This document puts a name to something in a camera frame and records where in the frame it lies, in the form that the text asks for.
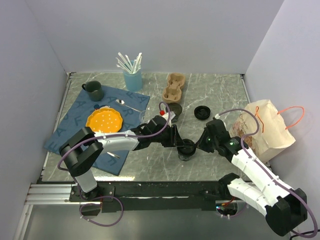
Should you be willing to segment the black coffee cup lid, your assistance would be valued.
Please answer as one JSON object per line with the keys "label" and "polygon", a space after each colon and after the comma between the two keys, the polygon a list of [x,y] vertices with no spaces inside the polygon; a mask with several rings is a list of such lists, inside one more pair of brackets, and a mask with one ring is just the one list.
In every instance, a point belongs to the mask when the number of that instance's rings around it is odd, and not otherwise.
{"label": "black coffee cup lid", "polygon": [[191,139],[183,139],[183,146],[177,147],[180,155],[192,156],[196,152],[196,145]]}

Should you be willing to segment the dark translucent coffee cup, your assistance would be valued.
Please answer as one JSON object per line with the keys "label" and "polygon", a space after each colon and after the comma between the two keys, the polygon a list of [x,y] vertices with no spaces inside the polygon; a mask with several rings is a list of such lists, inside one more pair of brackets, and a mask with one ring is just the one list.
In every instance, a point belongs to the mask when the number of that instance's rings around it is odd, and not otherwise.
{"label": "dark translucent coffee cup", "polygon": [[172,102],[169,105],[170,111],[174,112],[175,116],[171,120],[172,123],[176,123],[178,121],[179,116],[181,115],[183,108],[180,104]]}

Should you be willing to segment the brown cardboard cup carrier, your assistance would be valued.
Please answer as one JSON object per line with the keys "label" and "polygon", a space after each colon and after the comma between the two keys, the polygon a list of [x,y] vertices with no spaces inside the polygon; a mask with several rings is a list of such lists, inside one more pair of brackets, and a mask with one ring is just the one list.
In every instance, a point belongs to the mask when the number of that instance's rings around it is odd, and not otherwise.
{"label": "brown cardboard cup carrier", "polygon": [[179,103],[182,98],[186,76],[182,73],[170,73],[167,77],[167,86],[164,88],[162,100],[169,103]]}

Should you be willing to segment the brown paper takeout bag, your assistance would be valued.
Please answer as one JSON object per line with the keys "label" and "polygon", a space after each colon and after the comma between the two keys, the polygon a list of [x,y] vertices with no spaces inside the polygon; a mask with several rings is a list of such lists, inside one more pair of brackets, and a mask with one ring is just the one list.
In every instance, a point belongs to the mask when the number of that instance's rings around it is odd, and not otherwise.
{"label": "brown paper takeout bag", "polygon": [[286,125],[281,116],[281,113],[289,110],[290,107],[277,110],[269,99],[262,99],[247,104],[245,109],[256,119],[242,111],[231,126],[229,133],[232,137],[242,137],[256,132],[252,136],[246,136],[244,142],[261,162],[267,163],[295,143],[296,139],[289,132],[289,128],[298,124],[300,120]]}

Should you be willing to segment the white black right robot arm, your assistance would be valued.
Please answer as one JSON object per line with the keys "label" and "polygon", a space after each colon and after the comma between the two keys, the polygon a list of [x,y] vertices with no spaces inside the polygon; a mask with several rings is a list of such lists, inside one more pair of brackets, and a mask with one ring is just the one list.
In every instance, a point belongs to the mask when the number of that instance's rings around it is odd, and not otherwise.
{"label": "white black right robot arm", "polygon": [[206,125],[196,147],[207,153],[218,152],[244,172],[252,181],[246,183],[234,173],[218,181],[217,192],[223,199],[236,197],[265,217],[269,227],[284,236],[308,218],[307,199],[301,189],[282,182],[255,156],[249,147],[242,148],[240,137],[230,137],[222,123]]}

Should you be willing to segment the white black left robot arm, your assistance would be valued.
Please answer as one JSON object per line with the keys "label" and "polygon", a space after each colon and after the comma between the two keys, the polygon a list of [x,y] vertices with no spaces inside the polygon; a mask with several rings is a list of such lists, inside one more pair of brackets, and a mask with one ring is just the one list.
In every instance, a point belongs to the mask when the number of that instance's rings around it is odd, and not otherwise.
{"label": "white black left robot arm", "polygon": [[138,151],[160,143],[164,148],[186,146],[177,126],[167,117],[157,115],[146,123],[124,132],[99,133],[84,127],[59,149],[65,170],[79,185],[81,195],[94,201],[99,195],[98,183],[91,167],[101,154],[117,151]]}

